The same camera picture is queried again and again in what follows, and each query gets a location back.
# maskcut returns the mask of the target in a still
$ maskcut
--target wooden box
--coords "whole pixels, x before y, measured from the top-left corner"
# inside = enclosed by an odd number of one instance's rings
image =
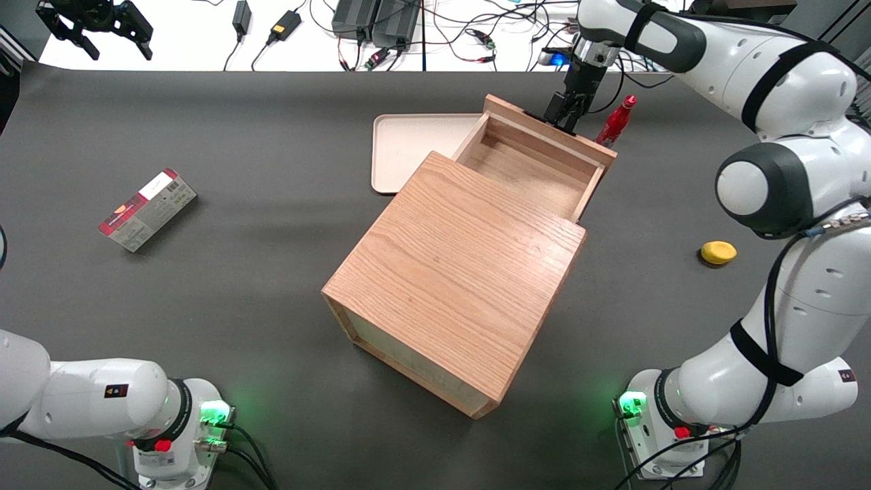
[[[323,288],[357,345],[473,419],[496,408],[584,243],[617,155],[488,96]]]

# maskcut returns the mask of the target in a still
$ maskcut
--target dark gray table surface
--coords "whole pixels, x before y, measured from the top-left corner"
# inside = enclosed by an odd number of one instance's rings
[[[319,292],[389,202],[369,189],[376,116],[476,112],[487,92],[541,111],[560,82],[29,66],[0,137],[0,324],[57,360],[151,359],[213,381],[283,489],[608,490],[623,476],[611,398],[723,336],[779,248],[715,201],[719,163],[754,142],[737,120],[677,80],[627,83],[640,101],[583,217],[589,240],[502,406],[479,421],[355,348]],[[129,254],[97,225],[164,167],[199,203]],[[703,267],[695,251],[710,240],[739,258]],[[863,332],[845,355],[860,381],[870,350]],[[736,488],[867,487],[869,410],[862,388],[843,413],[759,427]],[[64,444],[115,459],[107,440]],[[2,489],[109,488],[30,447],[0,444],[0,474]],[[260,487],[227,456],[213,488]]]

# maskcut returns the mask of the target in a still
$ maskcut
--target power supply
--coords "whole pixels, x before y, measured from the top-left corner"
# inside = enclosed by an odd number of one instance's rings
[[[404,47],[411,43],[420,11],[421,6],[409,0],[381,0],[372,27],[372,42],[379,48]]]
[[[339,0],[333,15],[333,33],[338,37],[372,40],[372,25],[381,0]]]

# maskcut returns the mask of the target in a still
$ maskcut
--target sticker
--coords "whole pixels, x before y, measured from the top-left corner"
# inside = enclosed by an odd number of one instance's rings
[[[853,374],[852,369],[843,369],[838,371],[838,374],[841,375],[841,382],[843,383],[855,383],[856,375]]]
[[[103,398],[126,398],[130,385],[107,385],[103,390]]]
[[[139,452],[139,464],[143,466],[173,466],[175,453],[142,453]]]

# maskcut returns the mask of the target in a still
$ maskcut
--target red spray bottle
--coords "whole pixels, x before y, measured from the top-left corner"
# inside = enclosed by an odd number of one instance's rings
[[[608,116],[608,120],[604,123],[602,132],[596,137],[596,142],[599,145],[608,148],[614,146],[614,142],[617,141],[620,133],[622,133],[624,128],[626,128],[626,125],[629,124],[629,112],[635,106],[636,102],[638,102],[638,99],[634,95],[626,96],[623,104]]]

